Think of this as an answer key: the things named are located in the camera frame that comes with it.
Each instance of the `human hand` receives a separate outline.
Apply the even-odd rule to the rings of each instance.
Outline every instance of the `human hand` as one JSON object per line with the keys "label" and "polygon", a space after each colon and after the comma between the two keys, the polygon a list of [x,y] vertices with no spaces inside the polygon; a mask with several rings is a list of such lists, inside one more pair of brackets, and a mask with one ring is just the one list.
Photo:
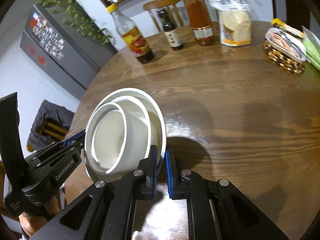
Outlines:
{"label": "human hand", "polygon": [[[60,212],[60,208],[58,207],[58,200],[56,197],[53,197],[50,200],[49,205],[50,210],[54,215]],[[28,236],[32,236],[36,231],[38,231],[47,223],[47,220],[43,217],[27,217],[24,212],[19,216],[19,220],[22,229]]]}

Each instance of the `silver bolt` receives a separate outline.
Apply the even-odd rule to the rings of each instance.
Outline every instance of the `silver bolt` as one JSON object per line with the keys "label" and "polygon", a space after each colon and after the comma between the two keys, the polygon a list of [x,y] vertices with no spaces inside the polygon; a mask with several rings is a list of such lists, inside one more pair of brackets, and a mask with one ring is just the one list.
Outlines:
{"label": "silver bolt", "polygon": [[143,174],[143,171],[142,170],[135,170],[135,171],[133,171],[133,174],[134,174],[134,176],[141,176],[142,174]]}
{"label": "silver bolt", "polygon": [[221,186],[228,186],[229,185],[229,181],[227,181],[226,179],[221,179],[221,180],[219,180],[219,184]]}
{"label": "silver bolt", "polygon": [[182,170],[181,173],[184,176],[189,176],[189,175],[191,175],[191,170]]}
{"label": "silver bolt", "polygon": [[96,187],[104,187],[105,182],[103,180],[98,180],[95,184]]}

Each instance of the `package of dumpling wrappers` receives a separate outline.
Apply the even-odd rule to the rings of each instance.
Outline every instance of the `package of dumpling wrappers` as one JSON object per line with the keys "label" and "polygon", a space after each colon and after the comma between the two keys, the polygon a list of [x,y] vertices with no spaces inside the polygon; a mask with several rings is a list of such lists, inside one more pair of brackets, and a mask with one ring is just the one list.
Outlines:
{"label": "package of dumpling wrappers", "polygon": [[305,34],[277,18],[271,25],[263,43],[269,58],[285,70],[302,74],[307,60],[306,48],[301,42]]}
{"label": "package of dumpling wrappers", "polygon": [[210,4],[219,12],[220,43],[251,43],[250,0],[210,0]]}

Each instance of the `yellow bottle cap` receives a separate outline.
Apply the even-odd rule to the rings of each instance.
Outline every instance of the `yellow bottle cap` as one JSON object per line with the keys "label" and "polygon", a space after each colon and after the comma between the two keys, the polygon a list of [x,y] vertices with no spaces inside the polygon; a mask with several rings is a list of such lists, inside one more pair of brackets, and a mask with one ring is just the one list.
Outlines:
{"label": "yellow bottle cap", "polygon": [[108,11],[108,13],[112,13],[114,12],[115,10],[118,9],[118,6],[114,3],[114,4],[111,4],[109,7],[106,8],[106,10]]}

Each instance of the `white and orange package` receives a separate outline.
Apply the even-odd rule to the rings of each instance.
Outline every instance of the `white and orange package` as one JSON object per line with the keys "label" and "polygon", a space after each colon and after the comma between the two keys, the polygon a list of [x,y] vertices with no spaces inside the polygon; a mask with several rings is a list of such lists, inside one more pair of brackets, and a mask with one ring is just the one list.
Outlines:
{"label": "white and orange package", "polygon": [[220,43],[241,46],[251,43],[250,0],[210,0],[219,12]]}

